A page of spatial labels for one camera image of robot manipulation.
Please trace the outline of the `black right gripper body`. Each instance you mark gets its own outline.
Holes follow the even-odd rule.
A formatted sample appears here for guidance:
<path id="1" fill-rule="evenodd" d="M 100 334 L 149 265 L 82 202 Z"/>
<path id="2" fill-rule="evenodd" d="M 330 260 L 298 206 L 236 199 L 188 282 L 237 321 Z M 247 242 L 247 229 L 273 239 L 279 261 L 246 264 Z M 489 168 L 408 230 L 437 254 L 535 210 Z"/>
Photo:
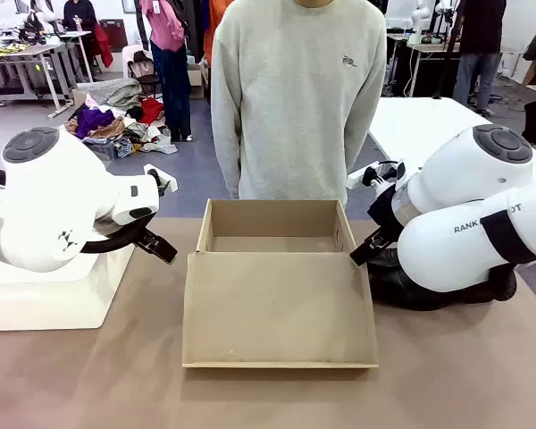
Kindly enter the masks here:
<path id="1" fill-rule="evenodd" d="M 378 228 L 372 234 L 375 240 L 397 240 L 406 226 L 406 214 L 399 201 L 396 185 L 385 189 L 370 205 L 368 215 Z"/>

